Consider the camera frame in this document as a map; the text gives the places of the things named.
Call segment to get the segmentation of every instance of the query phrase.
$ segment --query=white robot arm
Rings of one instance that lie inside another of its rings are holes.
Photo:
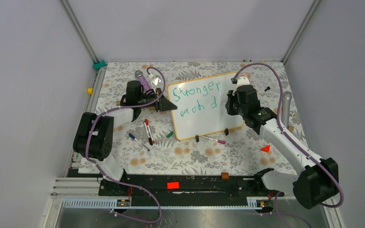
[[[299,203],[307,209],[335,196],[339,192],[338,188],[311,158],[320,162],[336,181],[338,181],[337,163],[331,158],[324,160],[305,147],[283,124],[279,127],[276,114],[269,108],[261,107],[257,92],[246,77],[232,81],[236,84],[236,88],[228,93],[227,113],[241,115],[246,125],[273,144],[298,174],[281,173],[270,168],[262,170],[255,176],[262,182],[264,188],[295,195]],[[300,149],[307,151],[309,155],[306,156]]]

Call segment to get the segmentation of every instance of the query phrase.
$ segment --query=green marker cap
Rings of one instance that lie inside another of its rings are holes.
[[[174,132],[170,132],[168,135],[166,135],[166,137],[170,138],[173,134],[174,134]]]

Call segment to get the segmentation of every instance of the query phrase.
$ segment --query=floral tablecloth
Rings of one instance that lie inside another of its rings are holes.
[[[116,107],[116,101],[125,94],[126,83],[135,80],[136,70],[142,70],[146,75],[146,68],[154,66],[160,69],[166,83],[186,81],[194,78],[212,76],[232,71],[238,71],[247,63],[242,62],[124,62],[108,63],[105,78],[98,98],[96,113],[101,113]],[[284,91],[290,91],[290,86],[282,63],[268,62],[279,74]],[[258,92],[261,105],[276,112],[279,100],[279,86],[273,73],[263,66],[249,67],[242,73],[250,79]],[[295,102],[291,102],[291,117],[289,129],[307,145],[301,125],[300,116]],[[155,144],[149,146],[150,151],[144,150],[139,144],[131,140],[128,133],[132,133],[142,142],[147,142],[147,135],[142,120],[148,119]],[[259,137],[252,129],[243,126],[231,130],[228,136],[224,133],[210,135],[211,138],[225,140],[225,145],[207,139],[178,141],[173,135],[166,135],[174,131],[171,113],[157,113],[149,108],[142,109],[138,120],[114,128],[112,153],[119,164],[129,174],[188,174],[188,175],[220,175],[228,172],[230,175],[251,175],[267,167],[280,172],[295,174],[293,167],[272,145],[268,153],[260,149],[269,143]],[[99,173],[97,168],[82,159],[79,173]]]

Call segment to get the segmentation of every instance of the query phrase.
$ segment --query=purple marker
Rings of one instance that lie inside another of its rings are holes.
[[[218,142],[220,144],[226,144],[226,141],[223,141],[223,140],[219,140],[219,139],[212,139],[212,138],[209,138],[209,137],[206,137],[206,136],[203,136],[204,138],[207,138],[207,139],[210,139],[212,141],[215,141],[215,142]]]

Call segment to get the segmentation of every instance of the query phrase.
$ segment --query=blue marker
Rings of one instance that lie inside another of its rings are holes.
[[[139,144],[141,144],[143,147],[145,147],[147,149],[147,151],[150,151],[149,148],[147,148],[147,146],[145,146],[142,142],[137,140],[133,134],[129,133],[129,137],[131,137],[133,140],[137,141]]]

